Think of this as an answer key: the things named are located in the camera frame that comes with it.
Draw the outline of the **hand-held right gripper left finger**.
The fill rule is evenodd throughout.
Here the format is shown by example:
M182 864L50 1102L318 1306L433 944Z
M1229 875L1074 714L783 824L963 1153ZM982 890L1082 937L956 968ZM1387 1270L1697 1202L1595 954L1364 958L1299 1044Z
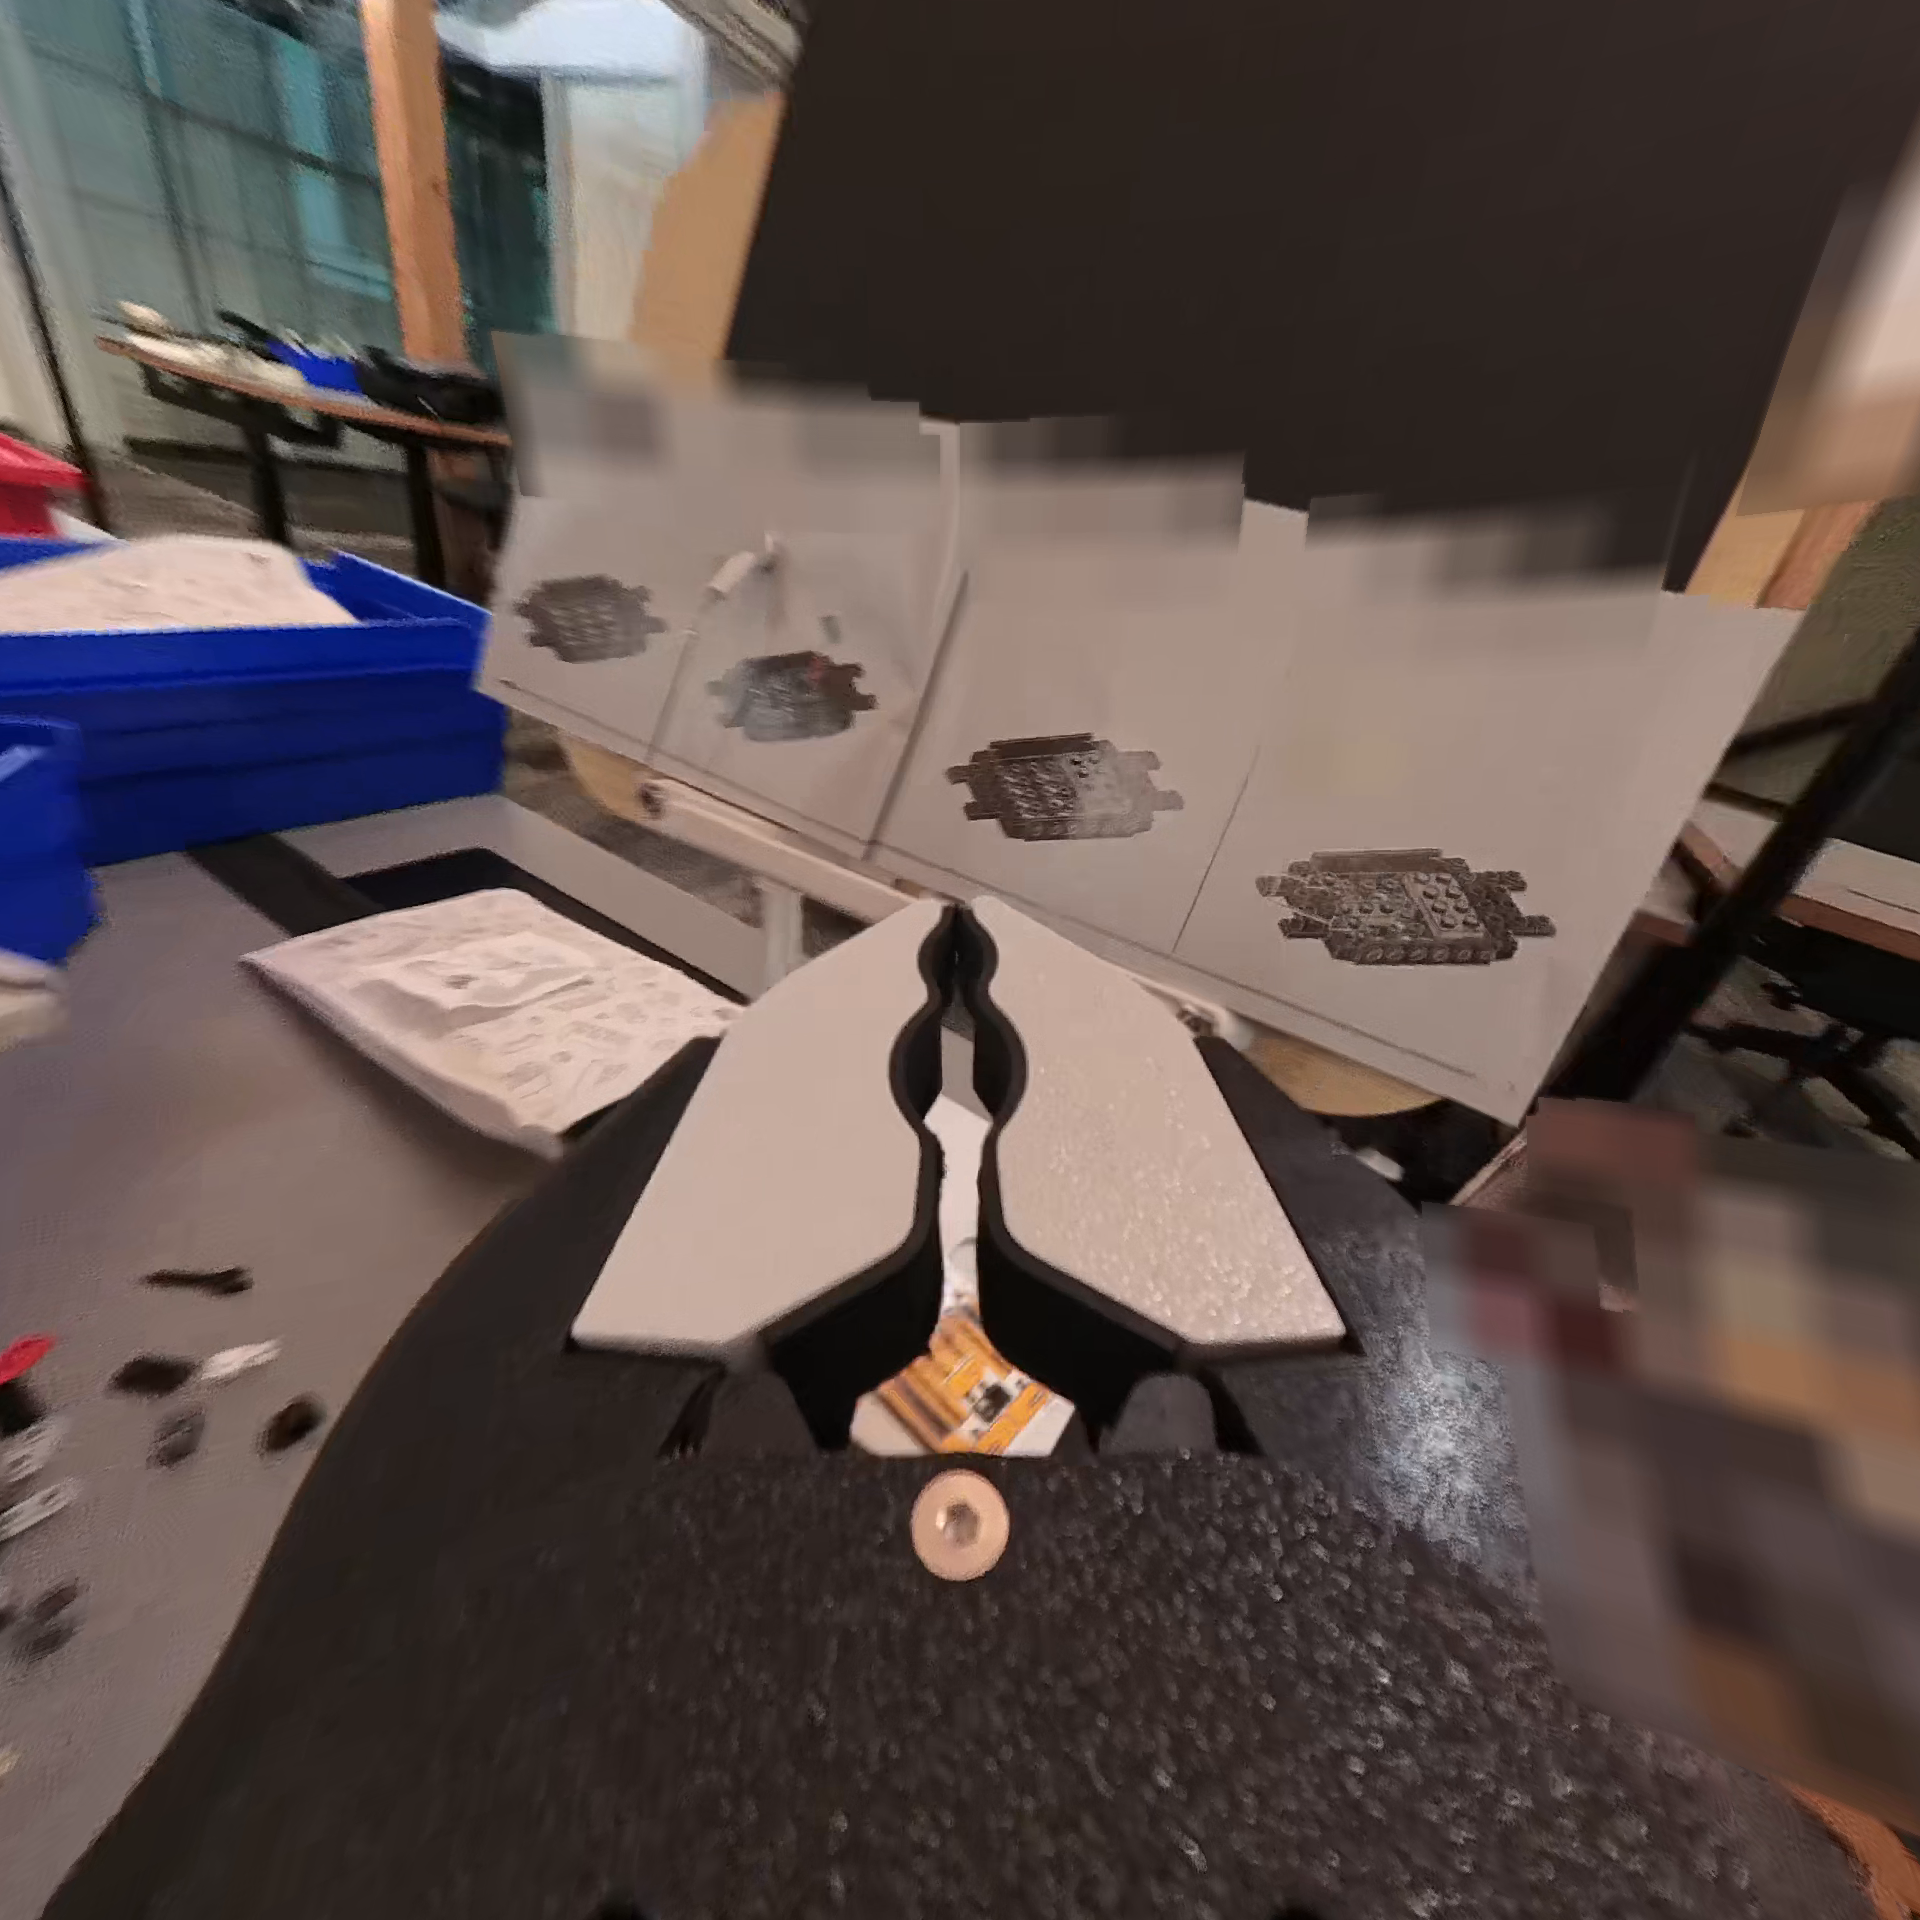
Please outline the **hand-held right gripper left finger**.
M732 1022L571 1324L585 1351L901 1369L943 1295L954 910L916 900Z

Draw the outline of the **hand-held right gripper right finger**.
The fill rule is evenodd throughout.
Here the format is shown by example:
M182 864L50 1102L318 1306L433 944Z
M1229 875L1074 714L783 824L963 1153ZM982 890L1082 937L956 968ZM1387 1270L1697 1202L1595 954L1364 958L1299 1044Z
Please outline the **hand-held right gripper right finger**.
M977 1295L1014 1364L1333 1354L1346 1322L1194 1032L1003 900L959 924L981 1153Z

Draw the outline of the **grey desk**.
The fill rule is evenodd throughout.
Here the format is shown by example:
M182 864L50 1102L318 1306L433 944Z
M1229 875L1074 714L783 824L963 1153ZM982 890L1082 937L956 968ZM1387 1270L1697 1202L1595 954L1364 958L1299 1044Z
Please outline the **grey desk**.
M700 1380L566 1329L705 1063L538 1164L258 986L222 862L107 872L69 1030L5 1059L5 1337L54 1335L79 1481L5 1584L84 1584L69 1644L5 1652L5 1915L597 1915L630 1873L501 1863L565 1810L546 1723L585 1708L483 1711L559 1676L570 1568L619 1553ZM175 1265L255 1283L137 1283ZM268 1337L151 1467L113 1369ZM261 1457L297 1395L325 1430Z

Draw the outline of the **round wooden stand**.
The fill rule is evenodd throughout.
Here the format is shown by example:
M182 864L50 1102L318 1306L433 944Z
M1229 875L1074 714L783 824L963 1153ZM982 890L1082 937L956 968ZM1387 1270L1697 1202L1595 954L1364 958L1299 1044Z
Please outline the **round wooden stand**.
M797 900L813 900L863 924L881 921L921 898L956 900L954 891L890 878L866 859L835 855L799 832L570 732L559 732L557 744L571 778L598 809L681 849L718 858L750 873L757 886L770 886ZM1236 1015L1221 1000L1173 980L1161 968L1134 968L1121 960L1121 972L1179 1017L1246 1051L1254 1067L1309 1114L1370 1120L1415 1114L1434 1104L1434 1095L1377 1067Z

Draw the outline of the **torn white paper bag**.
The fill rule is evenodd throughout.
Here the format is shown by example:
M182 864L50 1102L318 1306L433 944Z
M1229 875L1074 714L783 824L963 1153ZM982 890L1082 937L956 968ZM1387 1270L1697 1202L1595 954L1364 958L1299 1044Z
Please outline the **torn white paper bag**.
M517 890L307 934L245 968L438 1114L546 1162L743 1014Z

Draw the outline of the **grey printed instruction sheet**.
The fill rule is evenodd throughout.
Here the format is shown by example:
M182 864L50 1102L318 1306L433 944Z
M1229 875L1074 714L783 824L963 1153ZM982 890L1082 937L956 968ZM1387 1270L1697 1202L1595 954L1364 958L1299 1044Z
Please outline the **grey printed instruction sheet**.
M476 687L645 759L721 556L702 512L666 487L517 494Z
M1574 567L1518 519L1307 526L1279 682L1173 958L1262 1019L1518 1120L1798 618ZM1518 873L1553 934L1501 962L1364 968L1260 891L1316 855Z
M1173 954L1253 771L1307 515L1196 471L981 483L878 852Z
M941 526L758 532L695 600L655 763L861 849L902 771L956 595Z

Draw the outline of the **black tripod stand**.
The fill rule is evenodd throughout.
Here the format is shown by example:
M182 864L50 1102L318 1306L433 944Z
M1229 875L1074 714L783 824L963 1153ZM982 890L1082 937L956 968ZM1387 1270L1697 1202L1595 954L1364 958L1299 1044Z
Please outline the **black tripod stand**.
M1915 715L1917 638L1911 636L1804 796L1733 881L1710 883L1708 906L1687 939L1645 960L1547 1082L1546 1098L1627 1102L1641 1092L1693 1015L1764 927L1780 916L1797 883L1885 776Z

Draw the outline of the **pile of small brick pieces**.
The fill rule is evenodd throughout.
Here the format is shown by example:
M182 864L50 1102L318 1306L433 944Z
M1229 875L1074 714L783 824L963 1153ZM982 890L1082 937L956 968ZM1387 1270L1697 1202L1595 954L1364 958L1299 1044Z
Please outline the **pile of small brick pieces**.
M243 1299L255 1275L246 1265L158 1266L137 1281L145 1289L191 1295L210 1300ZM37 1530L47 1527L79 1497L79 1486L54 1478L63 1446L63 1424L50 1392L41 1386L44 1363L57 1340L25 1334L3 1350L3 1550L12 1553ZM219 1351L162 1354L139 1351L107 1376L107 1395L159 1409L148 1442L148 1466L169 1472L194 1458L207 1438L207 1395L219 1386L274 1367L281 1344L274 1337L238 1342ZM297 1395L277 1406L255 1436L261 1457L284 1457L314 1442L329 1423L329 1409L316 1395ZM9 1584L3 1595L5 1652L14 1665L38 1665L79 1630L84 1584L61 1578L28 1598Z

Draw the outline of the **blue plastic bin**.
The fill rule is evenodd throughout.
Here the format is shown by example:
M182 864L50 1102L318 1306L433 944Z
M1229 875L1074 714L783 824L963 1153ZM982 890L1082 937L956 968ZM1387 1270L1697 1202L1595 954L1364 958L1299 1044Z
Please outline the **blue plastic bin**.
M98 919L84 862L79 734L3 719L3 951L61 969Z
M3 638L5 715L79 734L91 868L498 791L490 614L353 556L303 571L346 624Z

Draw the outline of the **wooden table with black legs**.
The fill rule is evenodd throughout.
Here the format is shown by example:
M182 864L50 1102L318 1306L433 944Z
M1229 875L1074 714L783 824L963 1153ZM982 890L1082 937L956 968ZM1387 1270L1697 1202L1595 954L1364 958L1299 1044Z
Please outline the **wooden table with black legs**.
M243 343L212 343L119 327L94 345L134 369L153 401L243 441L255 532L281 547L295 544L281 451L337 451L358 436L398 454L419 582L476 600L492 582L511 491L498 385L478 369L371 350L346 362L349 372L373 376L375 394L363 396L307 377L293 348L265 353L258 327L243 332Z

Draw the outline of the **red plastic bin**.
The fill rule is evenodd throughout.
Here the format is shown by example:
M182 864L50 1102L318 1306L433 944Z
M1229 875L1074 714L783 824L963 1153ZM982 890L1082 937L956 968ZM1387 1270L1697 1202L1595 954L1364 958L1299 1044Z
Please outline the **red plastic bin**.
M59 539L59 515L86 497L84 473L37 448L3 435L3 539Z

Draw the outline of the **wooden post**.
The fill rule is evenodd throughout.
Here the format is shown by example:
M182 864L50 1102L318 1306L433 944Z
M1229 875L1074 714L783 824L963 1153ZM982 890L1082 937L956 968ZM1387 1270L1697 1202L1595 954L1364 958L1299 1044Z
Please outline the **wooden post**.
M361 2L358 22L399 342L414 360L469 364L436 7Z

